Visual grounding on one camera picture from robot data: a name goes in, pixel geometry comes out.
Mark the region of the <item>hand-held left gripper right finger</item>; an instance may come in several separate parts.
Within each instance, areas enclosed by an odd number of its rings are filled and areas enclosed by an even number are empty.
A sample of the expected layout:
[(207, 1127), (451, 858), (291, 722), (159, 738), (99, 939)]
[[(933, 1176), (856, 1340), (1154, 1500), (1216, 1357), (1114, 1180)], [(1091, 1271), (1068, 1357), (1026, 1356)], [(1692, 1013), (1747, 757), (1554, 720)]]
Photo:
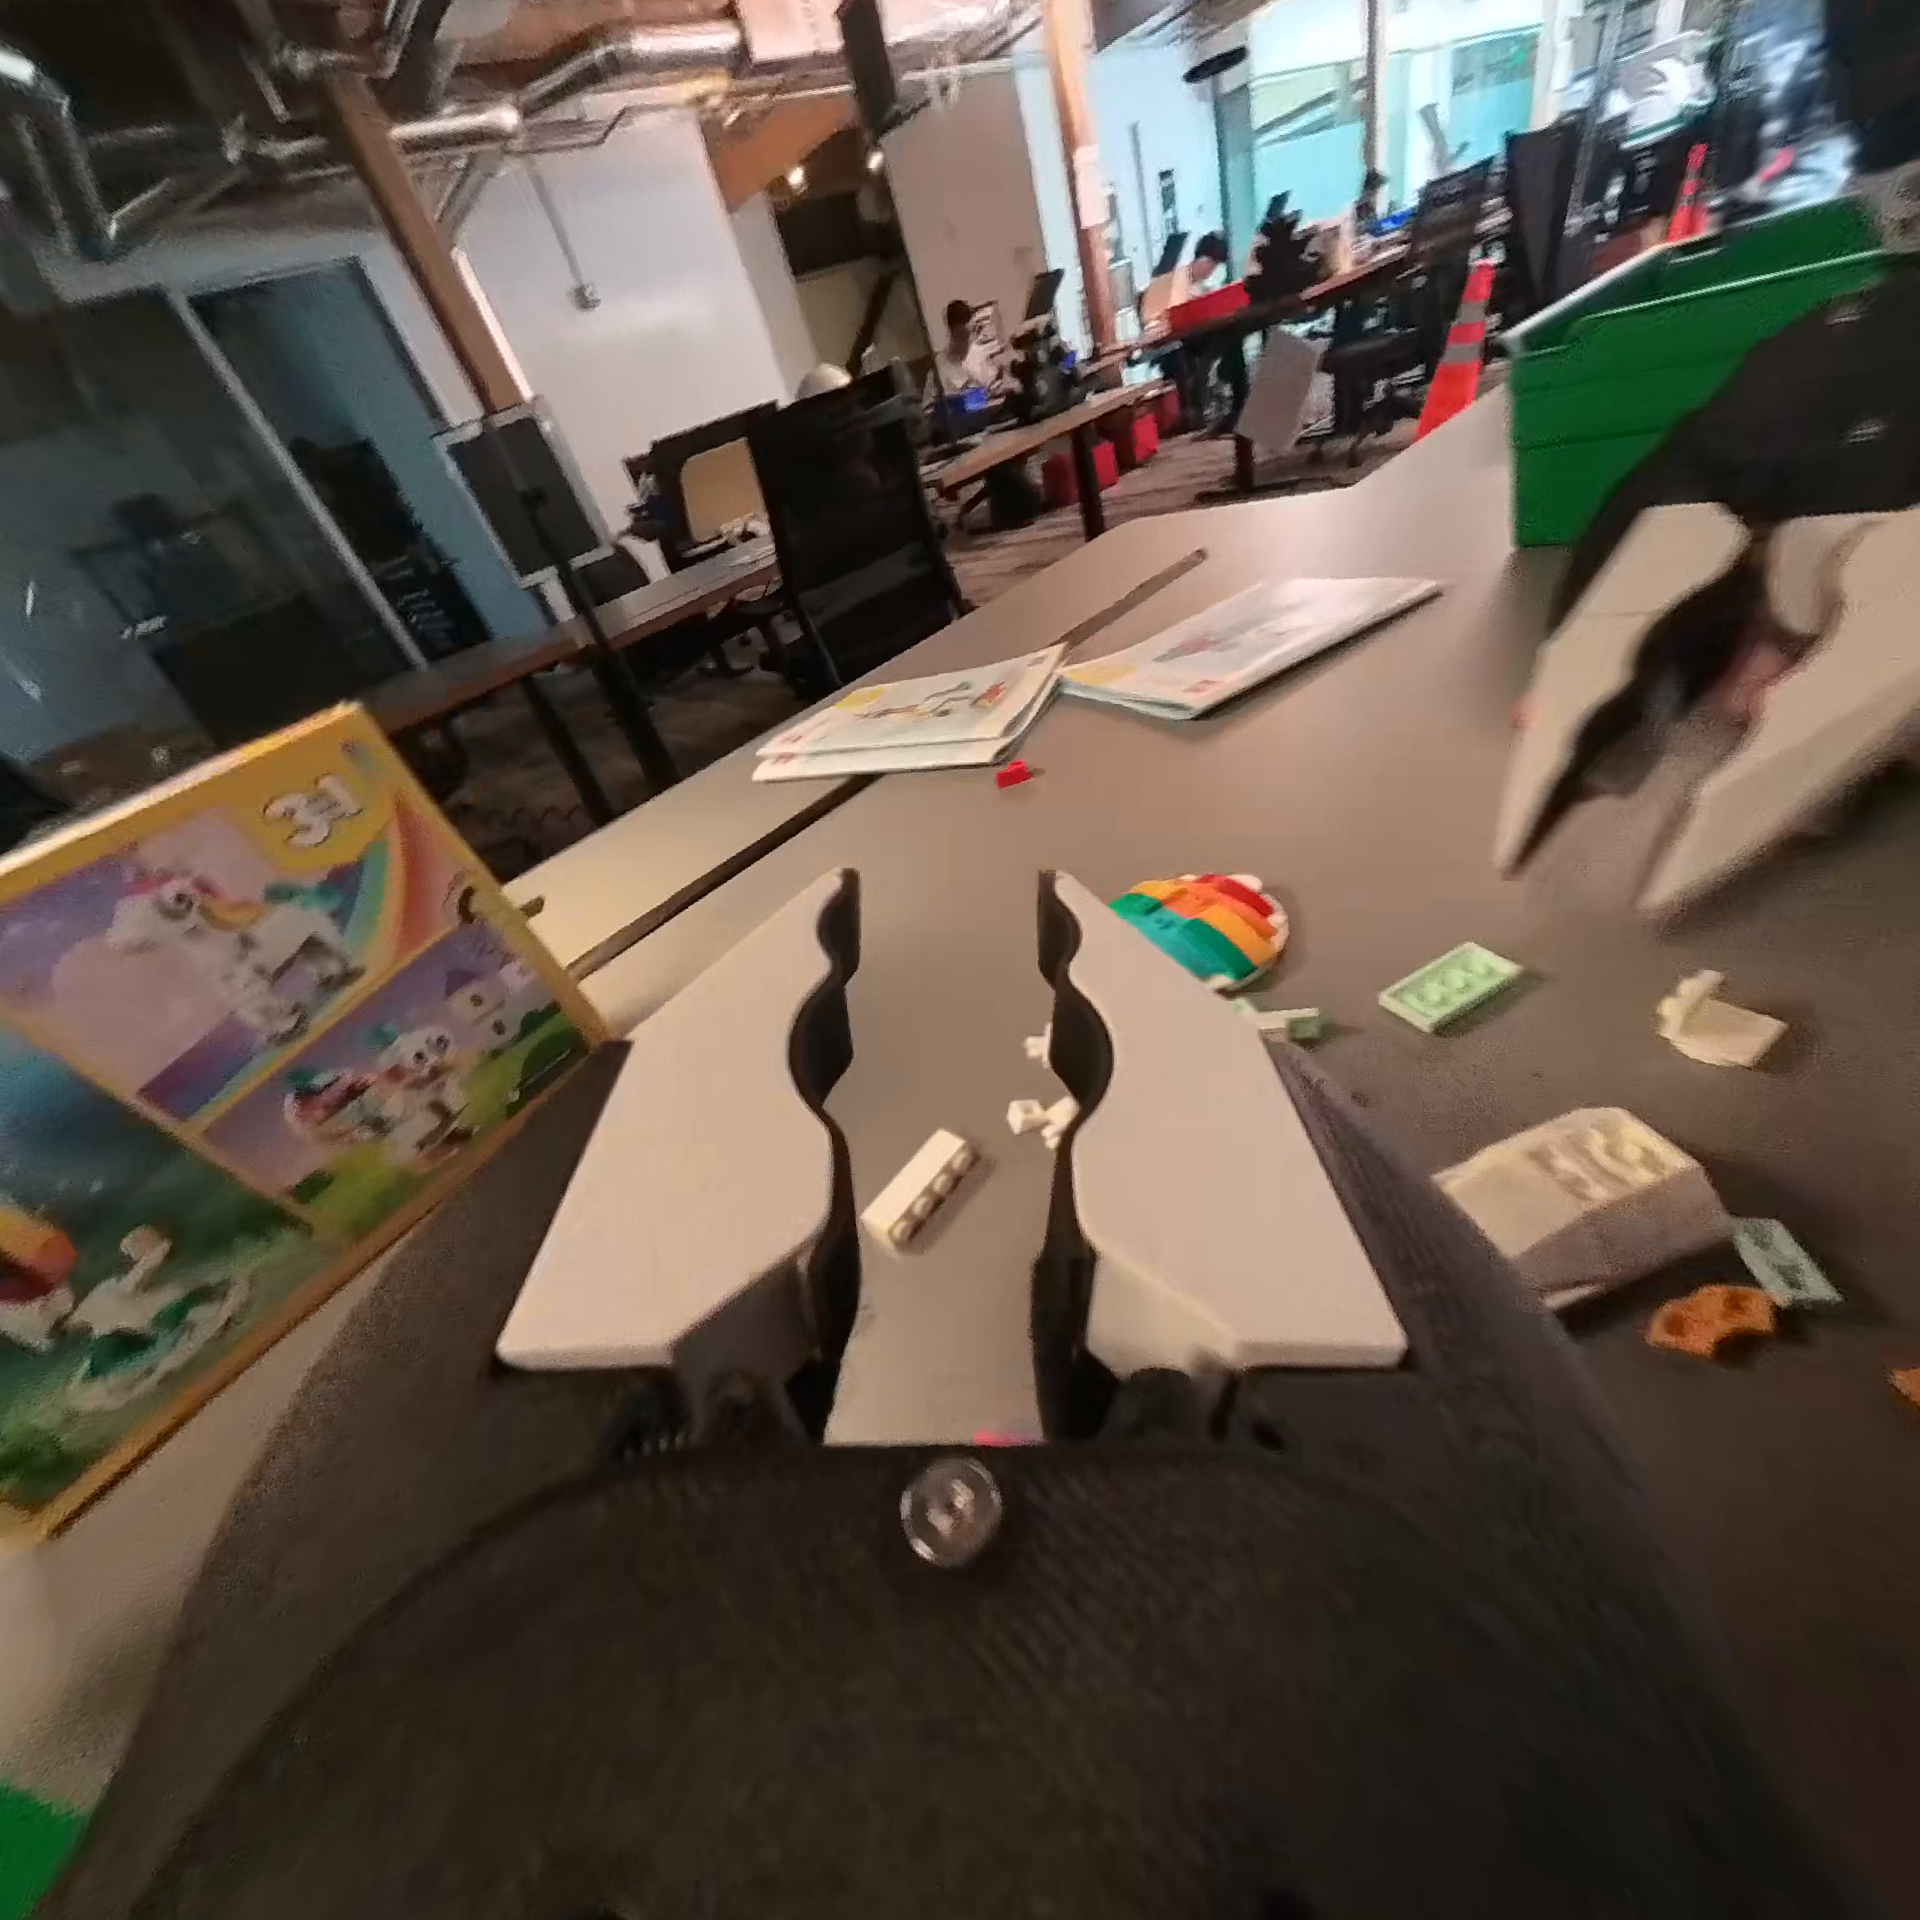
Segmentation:
[(1072, 1101), (1031, 1275), (1042, 1435), (1094, 1435), (1140, 1377), (1207, 1425), (1253, 1377), (1396, 1372), (1407, 1332), (1254, 1025), (1064, 871), (1038, 961)]

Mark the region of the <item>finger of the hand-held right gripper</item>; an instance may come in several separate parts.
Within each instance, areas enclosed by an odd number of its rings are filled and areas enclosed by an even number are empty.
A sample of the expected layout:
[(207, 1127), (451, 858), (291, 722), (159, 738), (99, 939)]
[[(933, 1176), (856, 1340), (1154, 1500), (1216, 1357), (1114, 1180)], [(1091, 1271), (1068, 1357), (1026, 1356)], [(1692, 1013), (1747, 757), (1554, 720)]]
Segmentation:
[(1706, 700), (1758, 600), (1740, 517), (1710, 501), (1635, 517), (1535, 656), (1495, 813), (1499, 873)]
[(1916, 744), (1918, 517), (1861, 520), (1829, 556), (1821, 643), (1776, 680), (1740, 745), (1694, 788), (1637, 907), (1703, 899)]

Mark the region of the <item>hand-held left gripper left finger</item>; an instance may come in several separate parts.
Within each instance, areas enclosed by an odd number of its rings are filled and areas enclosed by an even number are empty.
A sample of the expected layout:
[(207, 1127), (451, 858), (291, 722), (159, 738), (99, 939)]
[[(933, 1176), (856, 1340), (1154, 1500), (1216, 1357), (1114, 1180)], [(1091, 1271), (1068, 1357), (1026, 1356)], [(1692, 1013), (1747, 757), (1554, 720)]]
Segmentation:
[(496, 1336), (519, 1375), (752, 1384), (824, 1439), (856, 1321), (848, 1141), (860, 877), (831, 869), (630, 1032)]

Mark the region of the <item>rainbow lego plate assembly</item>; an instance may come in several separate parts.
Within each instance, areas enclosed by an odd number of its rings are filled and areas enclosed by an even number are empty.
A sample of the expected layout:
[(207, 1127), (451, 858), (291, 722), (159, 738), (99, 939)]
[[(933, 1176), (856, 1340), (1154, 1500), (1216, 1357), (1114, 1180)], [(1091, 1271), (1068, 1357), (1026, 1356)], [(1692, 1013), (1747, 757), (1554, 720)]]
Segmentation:
[(1253, 873), (1139, 881), (1109, 907), (1218, 997), (1267, 981), (1290, 945), (1284, 904)]

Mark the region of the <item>large white lego brick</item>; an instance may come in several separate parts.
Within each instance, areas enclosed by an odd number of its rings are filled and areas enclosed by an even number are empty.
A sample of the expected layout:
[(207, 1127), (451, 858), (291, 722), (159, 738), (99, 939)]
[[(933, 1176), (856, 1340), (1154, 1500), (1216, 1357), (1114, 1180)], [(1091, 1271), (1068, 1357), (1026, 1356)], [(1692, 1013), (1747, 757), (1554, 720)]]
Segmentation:
[(1430, 1183), (1554, 1313), (1734, 1234), (1700, 1161), (1623, 1108), (1539, 1123)]

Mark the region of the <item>long white lego brick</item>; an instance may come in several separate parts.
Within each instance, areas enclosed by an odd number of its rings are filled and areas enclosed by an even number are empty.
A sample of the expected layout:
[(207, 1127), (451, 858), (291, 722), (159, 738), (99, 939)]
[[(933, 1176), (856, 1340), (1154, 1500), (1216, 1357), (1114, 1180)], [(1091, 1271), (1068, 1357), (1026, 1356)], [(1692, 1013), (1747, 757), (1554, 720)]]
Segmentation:
[(860, 1212), (862, 1231), (887, 1250), (902, 1250), (964, 1186), (978, 1164), (972, 1141), (949, 1129), (930, 1135)]

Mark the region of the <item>white lego slope piece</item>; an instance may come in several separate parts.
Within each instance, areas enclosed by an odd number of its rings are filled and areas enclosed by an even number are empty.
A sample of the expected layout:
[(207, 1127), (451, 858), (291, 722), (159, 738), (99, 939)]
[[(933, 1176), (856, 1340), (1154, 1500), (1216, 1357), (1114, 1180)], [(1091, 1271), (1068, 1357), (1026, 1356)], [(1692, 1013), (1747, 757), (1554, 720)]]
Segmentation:
[(1654, 1005), (1654, 1034), (1695, 1066), (1760, 1068), (1786, 1037), (1788, 1021), (1727, 1001), (1722, 985), (1724, 975), (1715, 969), (1682, 977)]

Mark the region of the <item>large mint lego plate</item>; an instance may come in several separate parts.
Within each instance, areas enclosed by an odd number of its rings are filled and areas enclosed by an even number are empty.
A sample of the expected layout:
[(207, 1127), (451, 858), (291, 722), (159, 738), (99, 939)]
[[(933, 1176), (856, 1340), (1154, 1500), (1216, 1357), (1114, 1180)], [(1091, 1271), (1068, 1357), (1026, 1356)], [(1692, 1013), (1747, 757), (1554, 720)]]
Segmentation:
[(1437, 1035), (1512, 989), (1526, 969), (1484, 945), (1458, 945), (1381, 988), (1376, 1005), (1405, 1027)]

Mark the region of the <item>lego instruction booklet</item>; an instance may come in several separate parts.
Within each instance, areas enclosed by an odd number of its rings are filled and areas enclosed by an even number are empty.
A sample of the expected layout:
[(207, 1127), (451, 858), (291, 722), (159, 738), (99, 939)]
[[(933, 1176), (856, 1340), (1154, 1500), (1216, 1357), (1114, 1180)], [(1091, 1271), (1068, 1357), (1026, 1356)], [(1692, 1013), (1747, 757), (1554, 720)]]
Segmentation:
[(1056, 643), (998, 664), (855, 685), (758, 744), (756, 761), (774, 778), (874, 757), (882, 773), (992, 761), (1045, 708), (1068, 653)]
[(754, 785), (806, 785), (853, 778), (887, 778), (973, 771), (1007, 761), (1031, 727), (1016, 727), (997, 737), (933, 740), (912, 737), (906, 744), (844, 744), (831, 745), (824, 735), (804, 735), (800, 727), (774, 735), (763, 753), (756, 753)]
[(1192, 722), (1424, 609), (1427, 579), (1298, 579), (1259, 583), (1127, 650), (1060, 674), (1070, 700), (1140, 717)]

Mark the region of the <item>yellow lego set box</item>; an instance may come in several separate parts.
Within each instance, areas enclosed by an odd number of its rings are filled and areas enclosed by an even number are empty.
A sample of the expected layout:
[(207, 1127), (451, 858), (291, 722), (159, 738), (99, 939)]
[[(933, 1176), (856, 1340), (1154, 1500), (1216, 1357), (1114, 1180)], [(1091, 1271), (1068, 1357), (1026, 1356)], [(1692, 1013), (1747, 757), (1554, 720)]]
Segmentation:
[(5, 853), (5, 1533), (102, 1498), (605, 1044), (359, 704)]

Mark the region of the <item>orange curved lego piece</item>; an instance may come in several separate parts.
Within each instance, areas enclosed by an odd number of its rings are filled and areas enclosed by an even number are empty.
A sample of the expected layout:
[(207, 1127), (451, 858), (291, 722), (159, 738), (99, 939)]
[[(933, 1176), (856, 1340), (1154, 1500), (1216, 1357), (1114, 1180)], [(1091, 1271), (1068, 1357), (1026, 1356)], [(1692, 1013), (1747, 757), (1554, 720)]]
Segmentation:
[(1661, 1304), (1643, 1340), (1656, 1354), (1715, 1361), (1734, 1341), (1774, 1337), (1779, 1324), (1780, 1309), (1762, 1287), (1715, 1282)]

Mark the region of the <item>small mint lego plate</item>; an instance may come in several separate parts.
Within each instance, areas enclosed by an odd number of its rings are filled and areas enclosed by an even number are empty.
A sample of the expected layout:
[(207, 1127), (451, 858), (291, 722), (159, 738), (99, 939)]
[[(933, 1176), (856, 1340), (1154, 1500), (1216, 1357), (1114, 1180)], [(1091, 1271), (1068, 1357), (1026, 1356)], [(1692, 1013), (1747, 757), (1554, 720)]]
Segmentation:
[(1840, 1289), (1807, 1248), (1770, 1217), (1738, 1217), (1732, 1247), (1751, 1281), (1779, 1305), (1794, 1313), (1843, 1308)]

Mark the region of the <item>green plastic bin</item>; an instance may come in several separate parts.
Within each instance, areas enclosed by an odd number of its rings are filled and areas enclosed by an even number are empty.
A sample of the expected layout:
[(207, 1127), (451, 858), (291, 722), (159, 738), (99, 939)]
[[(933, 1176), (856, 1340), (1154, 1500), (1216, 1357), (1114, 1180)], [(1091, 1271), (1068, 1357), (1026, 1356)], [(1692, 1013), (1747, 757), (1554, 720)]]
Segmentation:
[(3, 1919), (28, 1919), (60, 1879), (90, 1812), (3, 1781)]
[(1916, 281), (1835, 200), (1656, 248), (1511, 327), (1511, 540), (1574, 545), (1621, 482), (1766, 339), (1840, 298)]

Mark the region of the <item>white panel board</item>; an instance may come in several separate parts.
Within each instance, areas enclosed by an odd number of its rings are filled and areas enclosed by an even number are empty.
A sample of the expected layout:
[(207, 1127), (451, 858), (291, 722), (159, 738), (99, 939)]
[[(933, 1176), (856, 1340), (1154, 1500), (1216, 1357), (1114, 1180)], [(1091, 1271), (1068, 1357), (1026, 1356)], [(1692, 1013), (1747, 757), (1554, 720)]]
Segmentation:
[(1237, 419), (1237, 442), (1253, 453), (1283, 455), (1302, 434), (1323, 345), (1276, 327), (1264, 337), (1259, 360)]

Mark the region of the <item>row of red storage bins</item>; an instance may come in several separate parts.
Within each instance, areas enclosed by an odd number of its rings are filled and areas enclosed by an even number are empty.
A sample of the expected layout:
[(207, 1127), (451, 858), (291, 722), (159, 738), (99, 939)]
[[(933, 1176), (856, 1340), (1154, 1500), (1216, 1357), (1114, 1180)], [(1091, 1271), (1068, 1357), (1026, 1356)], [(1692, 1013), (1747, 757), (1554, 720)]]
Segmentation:
[[(1117, 480), (1157, 460), (1168, 437), (1181, 426), (1183, 405), (1168, 385), (1094, 420), (1088, 429), (1088, 443), (1096, 491), (1116, 490)], [(1038, 490), (1040, 506), (1047, 513), (1079, 507), (1076, 455), (1072, 449), (1072, 437), (1047, 442), (1040, 449)]]

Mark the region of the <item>dark wooden desk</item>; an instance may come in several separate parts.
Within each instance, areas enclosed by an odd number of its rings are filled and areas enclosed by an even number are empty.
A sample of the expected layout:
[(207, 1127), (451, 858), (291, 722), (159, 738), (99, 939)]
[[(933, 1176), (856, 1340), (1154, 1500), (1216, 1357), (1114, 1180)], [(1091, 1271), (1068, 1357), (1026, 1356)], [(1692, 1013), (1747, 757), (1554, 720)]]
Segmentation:
[(923, 468), (923, 480), (939, 501), (958, 501), (988, 473), (1040, 455), (1047, 445), (1064, 443), (1075, 480), (1072, 506), (1079, 513), (1083, 540), (1092, 543), (1109, 530), (1104, 495), (1116, 485), (1107, 479), (1096, 443), (1107, 442), (1111, 423), (1131, 423), (1152, 416), (1158, 400), (1171, 391), (1160, 377), (1092, 393), (1054, 416), (1034, 423), (1004, 426), (988, 432), (967, 451), (952, 453)]
[(579, 738), (547, 700), (541, 677), (565, 666), (582, 667), (599, 685), (646, 785), (660, 791), (678, 781), (682, 771), (632, 682), (628, 656), (650, 640), (685, 629), (694, 618), (774, 591), (776, 580), (771, 537), (733, 545), (600, 609), (576, 609), (573, 618), (552, 629), (492, 640), (386, 680), (364, 697), (364, 706), (386, 737), (404, 738), (439, 730), (501, 690), (519, 692), (589, 823), (600, 828), (614, 819), (614, 809)]

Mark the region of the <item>black office chair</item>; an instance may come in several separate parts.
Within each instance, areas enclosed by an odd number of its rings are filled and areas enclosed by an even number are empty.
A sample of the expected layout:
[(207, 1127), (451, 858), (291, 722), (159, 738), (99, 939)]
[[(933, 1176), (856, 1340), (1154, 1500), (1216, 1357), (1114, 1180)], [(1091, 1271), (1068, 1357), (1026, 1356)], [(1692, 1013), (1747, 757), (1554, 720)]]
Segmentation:
[(780, 674), (804, 703), (846, 688), (972, 611), (899, 400), (848, 385), (750, 428), (783, 611)]

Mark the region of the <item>black panel on stand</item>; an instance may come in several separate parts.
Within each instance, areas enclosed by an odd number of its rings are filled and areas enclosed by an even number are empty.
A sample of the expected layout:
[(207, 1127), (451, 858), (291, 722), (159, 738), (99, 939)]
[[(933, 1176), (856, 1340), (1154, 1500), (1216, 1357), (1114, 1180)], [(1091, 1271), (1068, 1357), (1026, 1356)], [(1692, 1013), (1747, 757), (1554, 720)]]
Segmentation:
[(588, 669), (654, 794), (682, 779), (652, 706), (613, 645), (605, 609), (646, 585), (618, 548), (538, 400), (456, 423), (435, 437), (516, 583), (559, 587), (586, 636)]

